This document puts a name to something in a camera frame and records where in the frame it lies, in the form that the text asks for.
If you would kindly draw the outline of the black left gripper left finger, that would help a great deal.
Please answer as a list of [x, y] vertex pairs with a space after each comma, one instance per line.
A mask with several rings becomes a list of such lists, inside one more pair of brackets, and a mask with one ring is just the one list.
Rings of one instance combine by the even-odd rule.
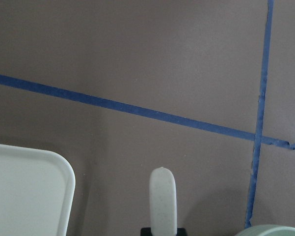
[[151, 228], [150, 227], [141, 228], [140, 236], [152, 236]]

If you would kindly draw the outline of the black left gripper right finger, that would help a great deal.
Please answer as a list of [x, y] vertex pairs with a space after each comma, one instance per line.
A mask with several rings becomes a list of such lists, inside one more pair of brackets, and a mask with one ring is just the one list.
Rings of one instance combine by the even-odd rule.
[[188, 236], [186, 229], [185, 228], [178, 228], [177, 229], [177, 236]]

